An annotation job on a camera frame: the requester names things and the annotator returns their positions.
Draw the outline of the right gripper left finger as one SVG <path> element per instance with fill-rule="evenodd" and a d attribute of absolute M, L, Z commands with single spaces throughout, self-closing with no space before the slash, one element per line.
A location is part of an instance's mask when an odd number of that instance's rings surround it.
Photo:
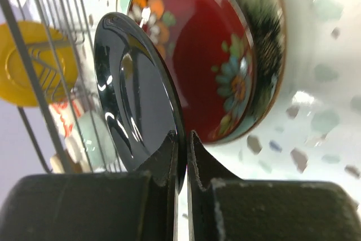
<path fill-rule="evenodd" d="M 176 240 L 175 133 L 137 170 L 37 174 L 1 207 L 2 240 Z"/>

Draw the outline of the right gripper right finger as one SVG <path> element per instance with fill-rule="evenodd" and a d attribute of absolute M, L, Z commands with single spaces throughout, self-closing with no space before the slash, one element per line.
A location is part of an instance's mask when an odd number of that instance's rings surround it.
<path fill-rule="evenodd" d="M 241 179 L 191 132 L 187 146 L 191 240 L 359 240 L 360 218 L 338 185 Z"/>

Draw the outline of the yellow patterned plate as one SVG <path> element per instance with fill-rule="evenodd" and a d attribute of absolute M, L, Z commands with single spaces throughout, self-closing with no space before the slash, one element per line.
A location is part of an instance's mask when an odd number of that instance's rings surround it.
<path fill-rule="evenodd" d="M 45 27 L 40 23 L 19 21 L 18 27 L 32 57 L 34 71 L 48 103 L 66 97 L 57 63 L 47 40 Z M 56 44 L 56 53 L 70 90 L 74 87 L 78 70 L 71 45 L 58 30 L 49 29 Z M 7 24 L 1 25 L 1 98 L 20 107 L 36 107 L 38 100 L 33 92 L 23 61 L 16 49 Z"/>

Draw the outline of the red floral plate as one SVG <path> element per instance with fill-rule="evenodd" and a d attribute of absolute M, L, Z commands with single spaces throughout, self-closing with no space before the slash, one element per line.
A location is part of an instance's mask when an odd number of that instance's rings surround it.
<path fill-rule="evenodd" d="M 187 130 L 205 143 L 242 123 L 256 60 L 247 22 L 233 0 L 130 0 L 127 11 L 164 59 Z"/>

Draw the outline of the light green floral plate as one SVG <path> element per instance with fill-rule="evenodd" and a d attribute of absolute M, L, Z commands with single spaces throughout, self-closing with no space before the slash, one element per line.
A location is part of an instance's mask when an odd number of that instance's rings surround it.
<path fill-rule="evenodd" d="M 242 11 L 247 32 L 252 37 L 256 81 L 244 120 L 228 137 L 216 143 L 242 136 L 267 115 L 280 86 L 285 63 L 283 0 L 233 1 Z M 127 14 L 130 0 L 117 0 L 117 3 L 117 10 Z"/>

